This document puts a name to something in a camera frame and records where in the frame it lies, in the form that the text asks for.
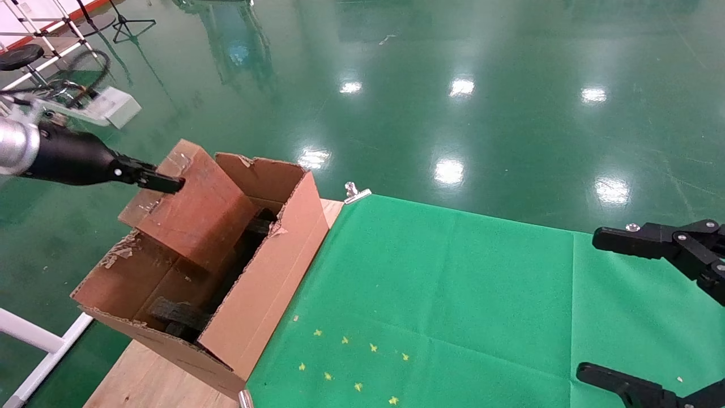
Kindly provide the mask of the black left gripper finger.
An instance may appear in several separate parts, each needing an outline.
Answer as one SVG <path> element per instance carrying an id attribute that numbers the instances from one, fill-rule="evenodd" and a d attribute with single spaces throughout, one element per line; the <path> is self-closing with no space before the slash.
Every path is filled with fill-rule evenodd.
<path id="1" fill-rule="evenodd" d="M 114 159 L 110 166 L 112 181 L 135 184 L 165 194 L 176 194 L 185 185 L 183 177 L 161 174 L 156 166 L 137 159 Z"/>

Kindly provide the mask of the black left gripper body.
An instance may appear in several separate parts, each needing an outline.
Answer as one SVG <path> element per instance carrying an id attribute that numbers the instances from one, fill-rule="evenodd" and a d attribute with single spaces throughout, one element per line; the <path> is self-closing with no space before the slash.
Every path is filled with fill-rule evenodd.
<path id="1" fill-rule="evenodd" d="M 96 135 L 51 122 L 41 122 L 39 132 L 39 150 L 24 178 L 74 186 L 122 181 L 117 153 Z"/>

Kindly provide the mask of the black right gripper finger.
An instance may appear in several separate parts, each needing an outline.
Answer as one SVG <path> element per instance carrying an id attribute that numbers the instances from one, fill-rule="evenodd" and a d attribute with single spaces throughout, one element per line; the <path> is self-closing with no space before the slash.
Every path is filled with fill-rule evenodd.
<path id="1" fill-rule="evenodd" d="M 724 379 L 679 397 L 660 385 L 596 364 L 579 364 L 577 378 L 616 393 L 626 407 L 723 407 Z"/>
<path id="2" fill-rule="evenodd" d="M 598 250 L 665 259 L 724 305 L 724 226 L 714 220 L 699 220 L 680 227 L 653 223 L 634 229 L 600 227 L 591 243 Z"/>

